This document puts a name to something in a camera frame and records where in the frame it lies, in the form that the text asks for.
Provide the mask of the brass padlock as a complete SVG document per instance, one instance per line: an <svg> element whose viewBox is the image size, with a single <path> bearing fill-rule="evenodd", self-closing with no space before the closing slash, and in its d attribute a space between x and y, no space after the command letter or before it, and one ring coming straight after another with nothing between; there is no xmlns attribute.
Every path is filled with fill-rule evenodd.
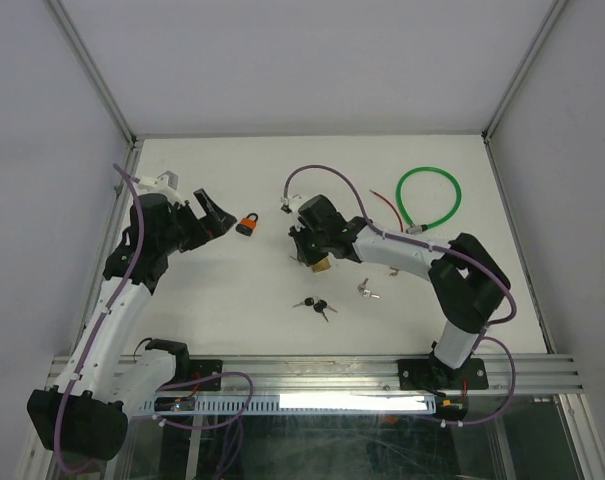
<svg viewBox="0 0 605 480"><path fill-rule="evenodd" d="M313 273L320 273L331 268L331 263L328 257L314 263L310 266Z"/></svg>

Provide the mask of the red cable padlock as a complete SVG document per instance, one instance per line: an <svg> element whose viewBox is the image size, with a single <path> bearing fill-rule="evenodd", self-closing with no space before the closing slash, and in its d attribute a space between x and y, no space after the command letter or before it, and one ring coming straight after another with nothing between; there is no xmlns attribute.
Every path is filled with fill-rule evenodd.
<svg viewBox="0 0 605 480"><path fill-rule="evenodd" d="M372 195L374 195L377 199L384 202L393 211L393 214L395 215L395 217L398 221L399 230L404 233L405 229L404 229L403 218L402 218L398 208L396 207L396 205L393 202L391 202L386 196L382 195L381 193L379 193L378 191L376 191L374 189L369 189L369 192Z"/></svg>

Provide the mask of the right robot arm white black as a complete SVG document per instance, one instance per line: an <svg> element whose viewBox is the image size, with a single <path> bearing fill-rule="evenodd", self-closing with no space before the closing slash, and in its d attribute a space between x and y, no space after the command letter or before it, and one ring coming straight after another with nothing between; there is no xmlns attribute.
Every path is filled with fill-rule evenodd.
<svg viewBox="0 0 605 480"><path fill-rule="evenodd" d="M446 244L433 244L384 231L364 216L346 220L324 195L285 197L282 210L293 217L289 236L297 259L308 267L333 256L394 267L429 282L446 318L431 353L430 378L441 387L463 378L464 364L511 289L508 277L476 237L461 233Z"/></svg>

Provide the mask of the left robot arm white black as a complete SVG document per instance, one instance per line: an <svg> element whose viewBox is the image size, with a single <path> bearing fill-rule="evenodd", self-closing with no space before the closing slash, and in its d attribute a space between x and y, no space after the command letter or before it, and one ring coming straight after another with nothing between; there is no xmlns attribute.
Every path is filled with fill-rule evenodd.
<svg viewBox="0 0 605 480"><path fill-rule="evenodd" d="M171 189L138 196L129 224L106 260L99 298L71 359L46 390L34 390L27 412L43 447L108 461L121 449L131 417L161 386L191 377L188 347L154 339L124 374L116 367L138 317L152 299L169 257L225 235L236 219L203 189L197 217Z"/></svg>

